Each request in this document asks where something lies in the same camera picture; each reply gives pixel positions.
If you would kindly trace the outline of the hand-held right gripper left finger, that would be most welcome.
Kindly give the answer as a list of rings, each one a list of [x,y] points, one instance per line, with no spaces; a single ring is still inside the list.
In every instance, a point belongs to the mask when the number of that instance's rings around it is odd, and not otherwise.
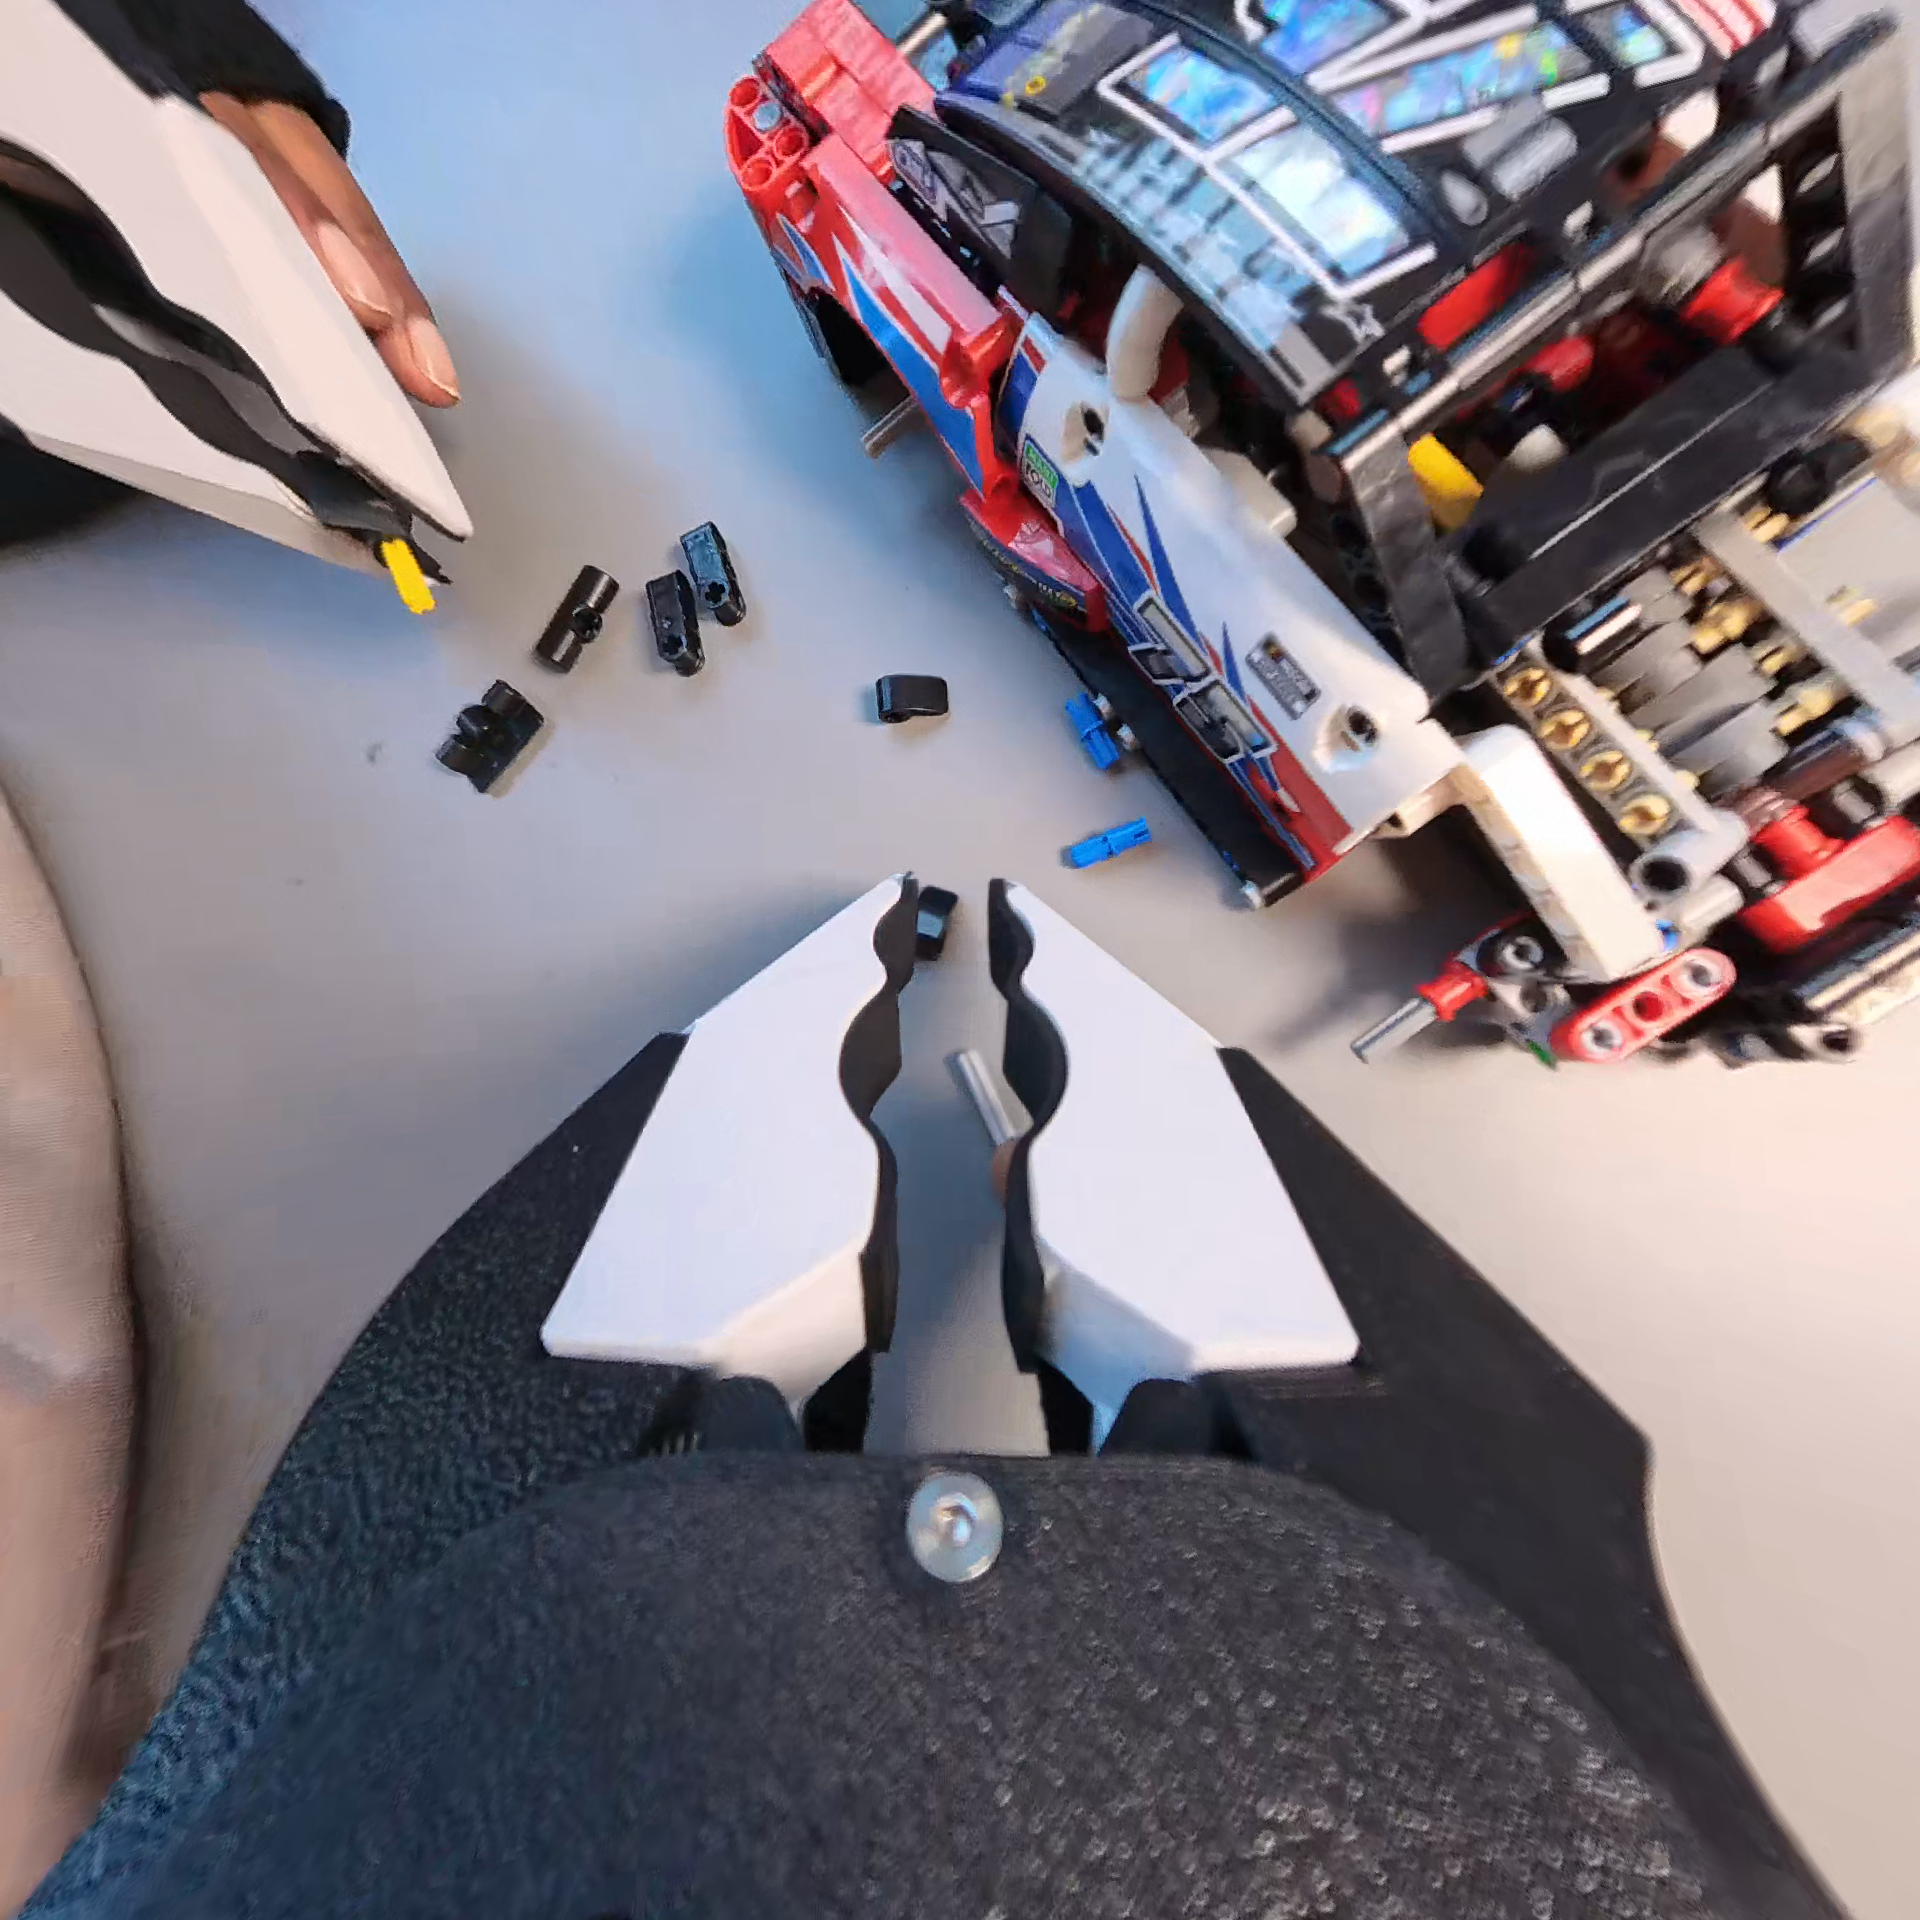
[[[763,1380],[788,1408],[889,1348],[920,885],[889,874],[682,1030],[540,1338],[549,1354]]]

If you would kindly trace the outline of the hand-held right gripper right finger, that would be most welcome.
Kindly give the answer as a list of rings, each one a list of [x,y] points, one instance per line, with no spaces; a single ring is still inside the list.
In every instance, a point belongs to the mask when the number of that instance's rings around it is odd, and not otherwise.
[[[1007,1167],[1001,1304],[1047,1441],[1099,1448],[1130,1391],[1337,1377],[1362,1340],[1220,1041],[1033,887],[989,887]]]

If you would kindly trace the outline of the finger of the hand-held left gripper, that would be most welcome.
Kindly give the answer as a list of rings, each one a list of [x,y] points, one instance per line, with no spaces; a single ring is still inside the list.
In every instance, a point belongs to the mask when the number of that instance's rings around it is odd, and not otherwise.
[[[263,384],[421,506],[421,535],[466,539],[413,402],[244,142],[203,104],[141,91],[93,40],[91,4],[10,1],[2,40],[6,227],[39,227],[91,301]],[[6,543],[138,493],[9,430],[2,452]]]
[[[421,506],[293,420],[249,373],[91,301],[39,227],[6,227],[2,266],[2,411],[18,440],[327,562],[385,570],[367,543],[325,526],[307,504],[307,470],[349,467],[413,510],[421,543]]]

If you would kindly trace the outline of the thin black lego connector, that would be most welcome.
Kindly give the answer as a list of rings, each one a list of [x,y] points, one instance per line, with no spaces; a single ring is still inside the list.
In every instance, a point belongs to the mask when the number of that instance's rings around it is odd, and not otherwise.
[[[413,510],[376,490],[358,474],[320,463],[307,470],[306,493],[312,515],[331,530],[367,543],[380,557],[385,543],[400,539],[430,582],[448,582],[440,561],[421,548]]]

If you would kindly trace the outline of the lego race car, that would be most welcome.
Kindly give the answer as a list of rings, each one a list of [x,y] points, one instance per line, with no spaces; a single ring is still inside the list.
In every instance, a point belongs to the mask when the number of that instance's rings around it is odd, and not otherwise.
[[[1903,21],[806,4],[736,187],[1252,906],[1472,821],[1459,1015],[1846,1062],[1917,990]]]

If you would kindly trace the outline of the grey lego axle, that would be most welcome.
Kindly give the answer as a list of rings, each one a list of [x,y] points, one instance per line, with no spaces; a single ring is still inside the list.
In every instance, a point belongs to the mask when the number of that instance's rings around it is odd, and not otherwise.
[[[1011,1146],[1029,1132],[1029,1116],[1022,1097],[1007,1084],[1001,1071],[975,1048],[961,1046],[948,1055],[948,1071],[961,1093],[974,1103],[989,1143]]]

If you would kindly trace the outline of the black angled lego piece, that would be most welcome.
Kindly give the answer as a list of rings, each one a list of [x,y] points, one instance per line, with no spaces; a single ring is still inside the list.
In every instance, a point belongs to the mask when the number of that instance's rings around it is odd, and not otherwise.
[[[536,744],[544,727],[544,712],[522,690],[494,680],[480,702],[455,714],[435,760],[475,792],[487,796]]]

